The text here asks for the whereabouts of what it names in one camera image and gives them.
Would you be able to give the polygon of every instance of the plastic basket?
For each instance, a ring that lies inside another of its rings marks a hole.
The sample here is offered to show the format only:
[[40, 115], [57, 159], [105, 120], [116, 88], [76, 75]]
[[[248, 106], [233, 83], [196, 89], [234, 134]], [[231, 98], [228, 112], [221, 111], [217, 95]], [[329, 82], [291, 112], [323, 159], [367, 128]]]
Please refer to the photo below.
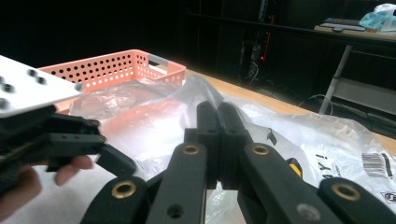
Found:
[[[139, 49], [130, 49], [39, 69], [74, 83], [80, 82], [84, 92], [90, 92], [142, 77], [181, 85], [186, 67]], [[64, 111], [72, 101], [56, 106]]]

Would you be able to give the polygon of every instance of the light blue bag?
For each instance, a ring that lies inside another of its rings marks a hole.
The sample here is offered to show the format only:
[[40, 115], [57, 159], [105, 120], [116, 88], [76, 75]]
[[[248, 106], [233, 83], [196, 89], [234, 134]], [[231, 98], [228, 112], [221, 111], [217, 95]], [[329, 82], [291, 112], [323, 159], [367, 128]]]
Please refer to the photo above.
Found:
[[367, 29], [375, 29], [378, 32], [396, 31], [396, 17], [388, 11], [367, 13], [360, 21], [360, 25]]

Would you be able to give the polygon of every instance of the finger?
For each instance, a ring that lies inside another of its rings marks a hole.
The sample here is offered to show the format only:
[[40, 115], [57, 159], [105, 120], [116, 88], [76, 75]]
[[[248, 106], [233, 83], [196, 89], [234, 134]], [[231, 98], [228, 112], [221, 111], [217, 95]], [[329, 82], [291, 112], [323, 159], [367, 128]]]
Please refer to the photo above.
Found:
[[0, 221], [31, 201], [41, 191], [41, 184], [35, 170], [24, 166], [15, 186], [0, 198]]
[[70, 163], [83, 170], [91, 169], [93, 167], [92, 160], [88, 156], [76, 156]]
[[55, 184], [58, 186], [65, 184], [78, 171], [79, 168], [72, 164], [61, 167], [55, 176]]

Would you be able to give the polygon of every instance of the clear plastic bag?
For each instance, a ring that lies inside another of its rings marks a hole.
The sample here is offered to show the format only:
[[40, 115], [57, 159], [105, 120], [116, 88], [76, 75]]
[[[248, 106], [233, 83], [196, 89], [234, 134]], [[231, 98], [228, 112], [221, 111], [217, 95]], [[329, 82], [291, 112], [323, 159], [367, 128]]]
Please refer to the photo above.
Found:
[[[145, 180], [166, 169], [174, 148], [183, 141], [184, 129], [196, 127], [198, 104], [209, 101], [217, 106], [225, 101], [238, 106], [245, 127], [255, 142], [271, 145], [264, 136], [273, 132], [277, 139], [275, 149], [284, 159], [298, 159], [303, 167], [304, 181], [311, 185], [317, 187], [323, 175], [340, 175], [361, 184], [383, 203], [387, 202], [382, 193], [396, 192], [392, 178], [368, 176], [362, 154], [388, 152], [372, 133], [354, 120], [315, 114], [281, 115], [264, 105], [219, 93], [202, 78], [192, 75], [187, 76], [182, 87], [147, 81], [149, 85], [133, 84], [134, 88], [143, 87], [139, 91], [152, 93], [143, 94], [145, 100], [139, 103], [125, 100], [122, 104], [118, 102], [120, 108], [106, 108], [105, 93], [95, 98], [98, 96], [93, 92], [71, 109], [72, 115], [83, 114], [86, 119], [101, 120], [101, 132], [108, 143], [133, 158], [138, 166], [135, 175]], [[157, 85], [164, 87], [161, 94], [152, 91]], [[108, 92], [118, 97], [115, 91]], [[77, 105], [85, 107], [92, 102], [95, 109], [77, 110]], [[396, 172], [391, 156], [389, 160], [391, 171]], [[321, 170], [319, 162], [331, 170]], [[79, 223], [102, 186], [114, 178], [96, 165], [93, 170], [81, 171], [58, 188], [53, 184], [53, 174], [45, 173], [44, 167], [36, 169], [44, 186], [42, 193], [5, 223]], [[244, 223], [236, 193], [224, 191], [219, 185], [210, 190], [206, 201], [206, 223]], [[388, 206], [396, 212], [396, 203]]]

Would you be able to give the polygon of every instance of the table surface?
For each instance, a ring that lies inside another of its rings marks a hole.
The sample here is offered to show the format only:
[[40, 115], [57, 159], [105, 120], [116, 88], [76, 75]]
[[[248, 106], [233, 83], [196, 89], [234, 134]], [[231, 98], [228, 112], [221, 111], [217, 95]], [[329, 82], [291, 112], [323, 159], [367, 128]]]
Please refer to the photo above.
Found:
[[[332, 28], [329, 27], [322, 27], [322, 26], [315, 26], [315, 30], [317, 31], [324, 31], [324, 32], [333, 32]], [[343, 30], [340, 34], [344, 35], [358, 35], [358, 36], [365, 36], [371, 38], [378, 38], [378, 39], [387, 39], [387, 40], [396, 40], [396, 32], [362, 32], [362, 31], [351, 31], [351, 30]]]
[[[296, 105], [290, 105], [285, 102], [279, 101], [277, 99], [268, 97], [266, 95], [257, 93], [255, 91], [250, 91], [247, 89], [244, 89], [242, 87], [236, 86], [234, 84], [209, 77], [191, 70], [186, 71], [187, 74], [195, 74], [200, 77], [203, 77], [207, 82], [209, 82], [216, 90], [230, 94], [232, 96], [237, 96], [241, 98], [245, 98], [257, 103], [260, 103], [262, 105], [265, 105], [269, 107], [270, 109], [273, 109], [274, 111], [280, 113], [280, 114], [309, 114], [309, 113], [314, 113], [309, 110], [305, 110], [303, 108], [300, 108]], [[382, 143], [382, 145], [388, 149], [389, 153], [392, 155], [396, 155], [396, 140], [392, 138], [388, 138], [386, 136], [383, 136], [378, 133], [374, 133], [375, 137]]]

